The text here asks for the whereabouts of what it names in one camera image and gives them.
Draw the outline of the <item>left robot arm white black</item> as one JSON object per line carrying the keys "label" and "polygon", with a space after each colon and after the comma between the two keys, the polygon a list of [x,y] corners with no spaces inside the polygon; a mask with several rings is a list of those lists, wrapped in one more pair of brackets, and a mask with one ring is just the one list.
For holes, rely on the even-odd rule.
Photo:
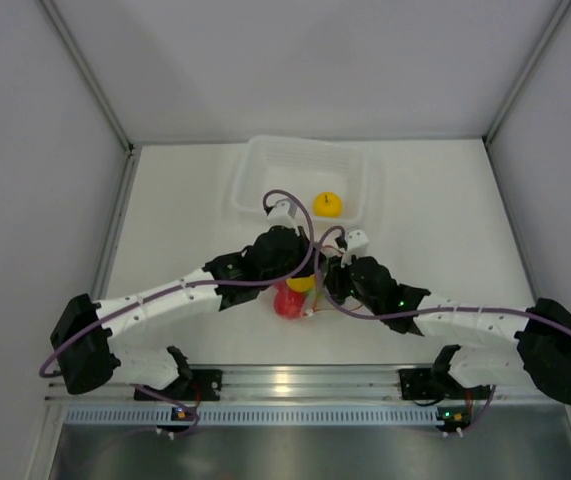
{"label": "left robot arm white black", "polygon": [[272,226],[243,250],[166,285],[116,299],[72,298],[50,335],[68,394],[116,382],[142,385],[169,399],[184,397],[193,374],[180,349],[145,350],[134,340],[154,327],[252,302],[272,285],[302,274],[312,253],[302,228]]}

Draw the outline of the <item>yellow fake apple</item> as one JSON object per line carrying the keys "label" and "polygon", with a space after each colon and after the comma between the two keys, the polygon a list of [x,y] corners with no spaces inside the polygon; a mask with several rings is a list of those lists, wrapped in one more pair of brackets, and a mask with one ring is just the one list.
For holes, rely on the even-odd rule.
{"label": "yellow fake apple", "polygon": [[313,201],[315,216],[323,218],[338,218],[343,210],[341,198],[333,192],[321,192]]}

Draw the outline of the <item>clear zip top bag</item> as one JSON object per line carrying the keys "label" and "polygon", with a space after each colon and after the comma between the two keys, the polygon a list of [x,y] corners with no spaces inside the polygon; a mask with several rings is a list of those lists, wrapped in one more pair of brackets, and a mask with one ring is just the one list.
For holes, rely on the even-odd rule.
{"label": "clear zip top bag", "polygon": [[[283,281],[283,282],[281,282],[275,286],[275,294],[276,294],[276,288],[279,285],[286,284],[285,281]],[[315,280],[315,288],[313,290],[307,292],[306,294],[307,294],[307,299],[306,299],[306,303],[305,303],[304,316],[302,318],[299,318],[296,320],[302,320],[304,318],[311,317],[314,314],[325,310],[325,307],[323,307],[321,305],[321,301],[323,300],[324,295],[322,294],[320,287],[317,285],[316,280]]]}

